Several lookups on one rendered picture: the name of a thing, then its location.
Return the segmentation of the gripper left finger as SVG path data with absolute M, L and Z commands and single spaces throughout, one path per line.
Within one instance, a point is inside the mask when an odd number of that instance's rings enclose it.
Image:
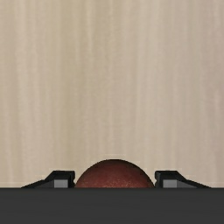
M 74 188 L 75 171 L 52 171 L 45 179 L 24 188 Z

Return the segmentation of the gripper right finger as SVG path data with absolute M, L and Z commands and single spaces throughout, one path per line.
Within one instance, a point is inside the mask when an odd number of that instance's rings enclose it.
M 155 171 L 156 188 L 207 188 L 207 185 L 184 178 L 178 171 Z

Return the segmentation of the dark red peach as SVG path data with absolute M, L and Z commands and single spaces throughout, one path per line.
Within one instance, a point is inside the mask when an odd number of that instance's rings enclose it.
M 138 166 L 121 159 L 98 162 L 85 170 L 76 182 L 79 188 L 153 188 L 149 176 Z

